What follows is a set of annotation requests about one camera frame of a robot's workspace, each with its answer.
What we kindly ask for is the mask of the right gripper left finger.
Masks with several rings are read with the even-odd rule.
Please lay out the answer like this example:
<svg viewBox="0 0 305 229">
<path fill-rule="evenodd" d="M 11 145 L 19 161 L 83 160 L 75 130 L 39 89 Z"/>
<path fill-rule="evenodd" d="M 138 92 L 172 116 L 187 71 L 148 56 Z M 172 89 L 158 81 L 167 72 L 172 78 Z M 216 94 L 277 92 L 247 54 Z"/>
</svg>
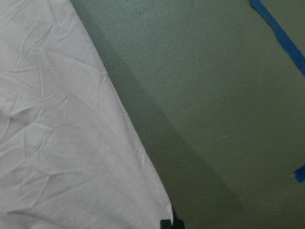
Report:
<svg viewBox="0 0 305 229">
<path fill-rule="evenodd" d="M 160 221 L 160 229 L 172 229 L 172 222 L 170 219 L 162 219 Z"/>
</svg>

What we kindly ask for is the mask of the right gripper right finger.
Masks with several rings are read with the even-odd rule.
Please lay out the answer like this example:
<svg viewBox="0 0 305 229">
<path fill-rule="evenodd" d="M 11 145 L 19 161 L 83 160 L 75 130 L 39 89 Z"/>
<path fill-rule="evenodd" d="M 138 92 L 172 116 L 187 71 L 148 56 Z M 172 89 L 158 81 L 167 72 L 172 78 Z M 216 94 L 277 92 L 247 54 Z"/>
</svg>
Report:
<svg viewBox="0 0 305 229">
<path fill-rule="evenodd" d="M 184 229 L 184 222 L 180 219 L 174 219 L 173 229 Z"/>
</svg>

